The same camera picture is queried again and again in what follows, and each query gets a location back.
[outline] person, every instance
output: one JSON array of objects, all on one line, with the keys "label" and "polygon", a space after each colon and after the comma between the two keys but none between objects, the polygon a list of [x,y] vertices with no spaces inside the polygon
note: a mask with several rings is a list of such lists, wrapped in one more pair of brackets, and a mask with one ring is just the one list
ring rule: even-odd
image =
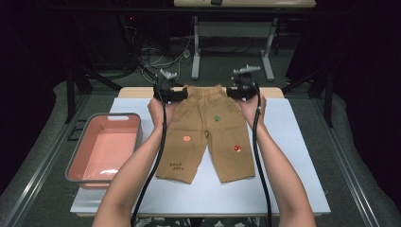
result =
[{"label": "person", "polygon": [[[241,112],[253,126],[257,96],[237,101]],[[166,105],[166,124],[171,122],[179,103]],[[280,226],[316,226],[304,186],[286,155],[271,138],[264,124],[266,99],[261,95],[261,113],[257,125],[257,144],[262,154],[270,185],[280,212]],[[101,201],[93,226],[131,226],[131,210],[150,173],[162,140],[163,107],[153,98],[148,104],[153,130],[149,138],[121,166]]]}]

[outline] forearm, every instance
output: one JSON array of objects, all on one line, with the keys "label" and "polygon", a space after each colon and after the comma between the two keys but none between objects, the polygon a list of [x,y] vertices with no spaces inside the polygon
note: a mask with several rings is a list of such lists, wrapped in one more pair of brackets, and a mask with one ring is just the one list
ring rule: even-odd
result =
[{"label": "forearm", "polygon": [[304,186],[287,156],[271,138],[266,126],[258,124],[257,143],[260,148],[270,185],[277,200],[281,225],[296,220],[297,226],[313,226],[314,218]]},{"label": "forearm", "polygon": [[97,210],[94,226],[116,224],[117,219],[130,224],[132,207],[148,177],[161,137],[162,128],[154,129],[147,141],[121,166]]}]

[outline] black wire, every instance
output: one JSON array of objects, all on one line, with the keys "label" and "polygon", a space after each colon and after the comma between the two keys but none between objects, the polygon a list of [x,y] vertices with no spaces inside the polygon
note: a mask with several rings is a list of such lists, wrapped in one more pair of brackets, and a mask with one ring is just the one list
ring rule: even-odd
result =
[{"label": "black wire", "polygon": [[260,90],[254,84],[252,84],[252,87],[257,92],[257,109],[256,109],[256,112],[254,114],[254,120],[253,120],[253,152],[254,152],[254,158],[255,158],[255,161],[256,161],[257,170],[258,170],[259,176],[260,176],[260,181],[262,182],[263,190],[265,191],[266,203],[268,205],[268,226],[271,227],[270,195],[269,195],[268,187],[266,185],[265,176],[263,175],[262,166],[260,164],[259,153],[258,153],[258,150],[257,150],[257,143],[256,143],[257,121],[259,120],[259,115],[260,115],[260,111],[261,111],[260,110],[261,109]]},{"label": "black wire", "polygon": [[167,116],[166,116],[166,104],[163,102],[162,95],[160,94],[159,86],[157,84],[157,81],[154,83],[156,86],[157,94],[160,98],[160,101],[162,102],[162,107],[163,107],[163,133],[162,133],[162,141],[160,142],[160,148],[159,148],[159,153],[157,154],[156,157],[156,162],[154,163],[153,169],[150,171],[150,174],[148,175],[147,180],[145,181],[145,184],[142,188],[141,194],[139,195],[138,201],[135,205],[135,209],[133,210],[133,214],[131,217],[131,226],[135,226],[136,223],[136,216],[138,214],[139,206],[141,205],[142,199],[144,198],[145,192],[147,191],[148,185],[153,178],[154,173],[156,172],[157,166],[160,163],[160,159],[162,158],[163,150],[165,148],[165,142],[166,142],[166,131],[167,131]]}]

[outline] white tabletop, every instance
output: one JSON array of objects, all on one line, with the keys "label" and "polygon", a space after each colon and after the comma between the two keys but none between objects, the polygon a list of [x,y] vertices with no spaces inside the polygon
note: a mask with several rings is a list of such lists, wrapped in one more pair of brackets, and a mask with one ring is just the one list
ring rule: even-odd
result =
[{"label": "white tabletop", "polygon": [[[111,113],[131,112],[139,114],[142,118],[144,139],[146,139],[152,129],[147,108],[148,101],[148,98],[116,98]],[[271,136],[294,165],[304,183],[313,213],[315,215],[330,213],[327,199],[288,100],[285,98],[268,98],[265,122]],[[255,173],[256,177],[251,179],[221,183],[218,180],[209,151],[206,150],[192,184],[153,177],[139,208],[138,216],[264,216],[267,214],[267,204],[256,166]],[[268,188],[272,213],[278,215],[276,200],[269,185]],[[80,188],[71,207],[71,212],[79,215],[94,215],[104,193],[105,190]]]}]

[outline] tan pants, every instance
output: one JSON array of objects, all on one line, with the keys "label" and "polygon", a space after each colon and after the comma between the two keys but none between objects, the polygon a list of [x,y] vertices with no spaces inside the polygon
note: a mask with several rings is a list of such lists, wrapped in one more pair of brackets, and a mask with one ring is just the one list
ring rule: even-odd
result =
[{"label": "tan pants", "polygon": [[192,183],[208,145],[221,182],[253,177],[248,126],[238,105],[221,86],[187,89],[168,127],[156,176]]}]

